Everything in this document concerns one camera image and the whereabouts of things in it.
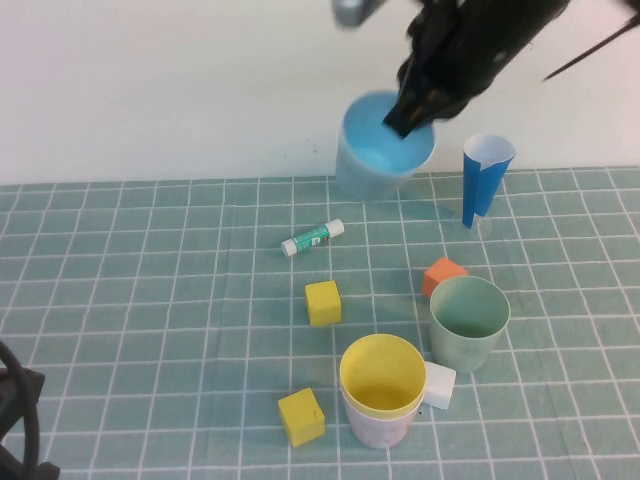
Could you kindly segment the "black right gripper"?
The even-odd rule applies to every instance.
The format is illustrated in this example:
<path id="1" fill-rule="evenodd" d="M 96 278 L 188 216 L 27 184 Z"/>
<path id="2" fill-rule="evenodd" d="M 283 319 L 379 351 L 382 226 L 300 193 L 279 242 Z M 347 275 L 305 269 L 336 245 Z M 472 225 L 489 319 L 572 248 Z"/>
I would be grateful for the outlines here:
<path id="1" fill-rule="evenodd" d="M 411 54 L 398 71 L 398 95 L 384 125 L 406 138 L 430 116 L 455 118 L 567 6 L 566 1 L 424 1 L 407 28 Z"/>

